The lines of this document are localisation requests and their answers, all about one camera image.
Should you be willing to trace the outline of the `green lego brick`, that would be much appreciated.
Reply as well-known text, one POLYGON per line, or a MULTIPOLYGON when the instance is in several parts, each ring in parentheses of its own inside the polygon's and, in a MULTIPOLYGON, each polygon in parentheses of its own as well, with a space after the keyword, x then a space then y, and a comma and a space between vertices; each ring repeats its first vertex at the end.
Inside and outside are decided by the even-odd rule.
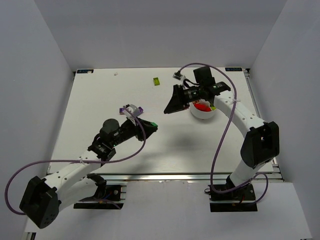
POLYGON ((158 127, 158 125, 155 122, 151 122, 150 124, 154 127, 158 127))

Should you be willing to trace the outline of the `red lego brick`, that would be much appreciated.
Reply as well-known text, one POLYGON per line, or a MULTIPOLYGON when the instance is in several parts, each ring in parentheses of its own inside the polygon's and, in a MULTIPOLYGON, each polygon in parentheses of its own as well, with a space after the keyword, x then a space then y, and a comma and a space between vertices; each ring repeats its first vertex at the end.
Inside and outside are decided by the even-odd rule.
POLYGON ((206 104, 202 104, 202 103, 194 104, 194 107, 201 112, 210 112, 211 111, 210 106, 208 106, 206 104))

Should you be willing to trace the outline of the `yellow-green lego brick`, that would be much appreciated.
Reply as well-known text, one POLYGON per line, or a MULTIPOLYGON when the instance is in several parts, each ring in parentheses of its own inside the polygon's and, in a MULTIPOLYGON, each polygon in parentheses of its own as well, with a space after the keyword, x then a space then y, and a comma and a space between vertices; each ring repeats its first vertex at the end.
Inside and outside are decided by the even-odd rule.
POLYGON ((159 80, 158 77, 154 77, 153 78, 153 84, 154 84, 154 86, 159 86, 160 85, 160 80, 159 80))

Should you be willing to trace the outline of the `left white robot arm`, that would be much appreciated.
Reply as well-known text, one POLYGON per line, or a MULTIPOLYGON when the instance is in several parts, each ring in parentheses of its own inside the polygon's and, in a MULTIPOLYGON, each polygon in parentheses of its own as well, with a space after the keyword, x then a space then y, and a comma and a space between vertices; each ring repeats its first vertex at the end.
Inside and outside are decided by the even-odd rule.
POLYGON ((107 119, 77 163, 43 178, 35 176, 28 182, 19 208, 43 229, 66 207, 85 198, 104 198, 106 181, 94 171, 112 159, 116 146, 131 138, 144 142, 157 130, 156 123, 140 118, 128 118, 123 124, 107 119))

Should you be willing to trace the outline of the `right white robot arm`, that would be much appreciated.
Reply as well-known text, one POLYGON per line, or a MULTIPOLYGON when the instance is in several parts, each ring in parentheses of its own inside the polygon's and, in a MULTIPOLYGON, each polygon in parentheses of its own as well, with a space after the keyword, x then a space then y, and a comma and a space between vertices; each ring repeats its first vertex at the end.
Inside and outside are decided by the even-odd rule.
POLYGON ((183 83, 187 78, 179 69, 173 74, 173 78, 180 80, 181 84, 173 86, 172 97, 164 109, 164 114, 172 114, 186 110, 191 103, 204 100, 221 111, 228 122, 222 133, 221 139, 213 157, 215 165, 223 141, 231 124, 234 124, 243 136, 243 144, 240 149, 241 160, 236 169, 227 177, 224 188, 218 190, 210 183, 211 190, 219 195, 233 195, 245 188, 259 175, 259 170, 280 153, 279 126, 274 122, 266 122, 252 113, 238 99, 235 84, 229 76, 220 71, 228 81, 216 82, 211 70, 212 65, 198 63, 193 74, 196 84, 192 87, 183 83))

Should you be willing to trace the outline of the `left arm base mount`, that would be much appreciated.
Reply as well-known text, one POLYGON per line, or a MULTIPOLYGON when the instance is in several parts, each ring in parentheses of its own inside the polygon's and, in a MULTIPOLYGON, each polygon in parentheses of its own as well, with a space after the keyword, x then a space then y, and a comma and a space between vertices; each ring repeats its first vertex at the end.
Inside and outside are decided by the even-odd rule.
POLYGON ((84 198, 73 205, 81 210, 121 210, 127 193, 126 185, 106 185, 92 197, 84 198))

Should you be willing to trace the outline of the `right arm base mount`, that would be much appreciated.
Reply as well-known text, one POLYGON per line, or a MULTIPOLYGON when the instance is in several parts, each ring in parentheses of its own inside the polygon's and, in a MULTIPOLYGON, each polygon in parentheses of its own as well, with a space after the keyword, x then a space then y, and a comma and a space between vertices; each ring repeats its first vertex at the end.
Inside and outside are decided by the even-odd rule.
POLYGON ((204 193, 209 196, 209 206, 212 213, 257 212, 256 195, 253 185, 228 193, 216 193, 208 186, 204 193))

